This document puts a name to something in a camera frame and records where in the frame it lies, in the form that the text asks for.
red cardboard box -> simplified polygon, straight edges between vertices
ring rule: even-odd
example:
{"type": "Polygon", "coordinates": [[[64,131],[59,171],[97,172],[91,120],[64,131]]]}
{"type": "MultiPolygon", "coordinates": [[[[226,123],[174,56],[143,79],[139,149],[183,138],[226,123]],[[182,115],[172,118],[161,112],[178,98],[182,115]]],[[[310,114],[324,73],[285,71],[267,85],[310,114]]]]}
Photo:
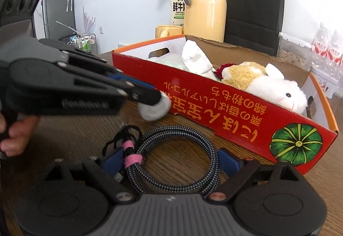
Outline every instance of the red cardboard box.
{"type": "Polygon", "coordinates": [[[170,113],[209,127],[216,135],[272,162],[288,160],[302,174],[318,162],[338,135],[335,117],[314,76],[275,57],[183,35],[119,48],[112,57],[114,66],[125,74],[164,91],[172,101],[170,113]],[[157,56],[165,48],[182,53],[189,39],[198,44],[215,68],[244,61],[263,66],[272,63],[286,79],[297,81],[313,100],[311,111],[296,114],[227,84],[147,61],[152,52],[157,56]]]}

refrigerator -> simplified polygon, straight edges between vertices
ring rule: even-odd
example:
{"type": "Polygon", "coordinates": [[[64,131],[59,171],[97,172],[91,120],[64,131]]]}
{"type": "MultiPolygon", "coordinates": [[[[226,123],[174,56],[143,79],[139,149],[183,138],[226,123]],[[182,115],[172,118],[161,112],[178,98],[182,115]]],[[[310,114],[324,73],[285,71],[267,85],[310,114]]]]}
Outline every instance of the refrigerator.
{"type": "Polygon", "coordinates": [[[74,10],[71,11],[72,1],[73,0],[69,0],[69,9],[67,12],[67,0],[42,0],[46,38],[58,40],[59,38],[73,34],[72,30],[56,22],[59,21],[60,23],[75,29],[74,10]]]}

pumpkin illustration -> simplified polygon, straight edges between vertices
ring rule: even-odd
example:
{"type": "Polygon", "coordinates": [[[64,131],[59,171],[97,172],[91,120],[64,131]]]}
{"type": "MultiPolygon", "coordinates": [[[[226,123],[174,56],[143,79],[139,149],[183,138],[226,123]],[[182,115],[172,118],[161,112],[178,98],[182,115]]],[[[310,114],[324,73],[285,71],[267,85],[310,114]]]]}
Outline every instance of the pumpkin illustration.
{"type": "Polygon", "coordinates": [[[274,133],[269,149],[277,160],[298,166],[312,161],[322,145],[322,137],[315,127],[289,124],[274,133]]]}

human hand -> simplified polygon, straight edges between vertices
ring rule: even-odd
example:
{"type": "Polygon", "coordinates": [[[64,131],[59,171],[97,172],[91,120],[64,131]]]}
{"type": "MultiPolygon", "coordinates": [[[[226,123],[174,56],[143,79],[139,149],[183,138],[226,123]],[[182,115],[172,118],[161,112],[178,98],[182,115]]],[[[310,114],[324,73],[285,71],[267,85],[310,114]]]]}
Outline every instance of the human hand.
{"type": "MultiPolygon", "coordinates": [[[[29,143],[30,137],[39,123],[39,116],[29,116],[24,120],[17,121],[9,128],[10,138],[4,139],[0,143],[0,149],[8,157],[22,154],[29,143]]],[[[0,133],[6,130],[6,120],[0,113],[0,133]]]]}

coiled cable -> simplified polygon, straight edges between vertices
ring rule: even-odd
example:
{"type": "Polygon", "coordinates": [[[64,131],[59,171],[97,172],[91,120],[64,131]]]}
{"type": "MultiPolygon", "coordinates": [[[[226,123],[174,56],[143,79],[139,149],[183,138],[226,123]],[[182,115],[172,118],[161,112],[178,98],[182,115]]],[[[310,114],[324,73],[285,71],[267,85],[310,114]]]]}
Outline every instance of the coiled cable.
{"type": "Polygon", "coordinates": [[[179,125],[168,125],[156,128],[144,135],[137,126],[128,125],[123,127],[113,140],[109,141],[104,147],[102,153],[106,154],[109,144],[116,143],[118,140],[133,140],[134,148],[129,147],[125,150],[126,157],[130,155],[144,155],[156,146],[160,141],[169,137],[184,137],[197,143],[205,150],[210,158],[210,167],[206,174],[198,181],[195,181],[186,186],[174,186],[164,184],[157,181],[149,173],[147,173],[139,163],[134,163],[127,167],[126,172],[128,178],[138,193],[148,193],[149,191],[143,185],[142,180],[147,181],[157,189],[172,192],[172,193],[188,193],[198,190],[205,197],[212,193],[219,185],[219,159],[218,153],[213,143],[202,133],[189,127],[179,125]],[[136,139],[130,132],[130,129],[135,129],[139,132],[139,137],[136,139]]]}

